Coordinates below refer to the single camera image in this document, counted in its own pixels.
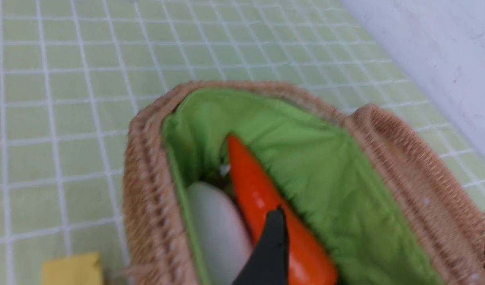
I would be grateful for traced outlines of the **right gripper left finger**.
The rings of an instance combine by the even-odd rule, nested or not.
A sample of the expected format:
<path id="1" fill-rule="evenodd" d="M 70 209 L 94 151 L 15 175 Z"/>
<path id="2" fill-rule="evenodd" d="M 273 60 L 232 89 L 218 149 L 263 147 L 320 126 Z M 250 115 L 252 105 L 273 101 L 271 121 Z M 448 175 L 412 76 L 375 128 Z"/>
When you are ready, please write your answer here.
<path id="1" fill-rule="evenodd" d="M 287 285 L 289 237 L 282 206 L 268 211 L 263 232 L 234 285 Z"/>

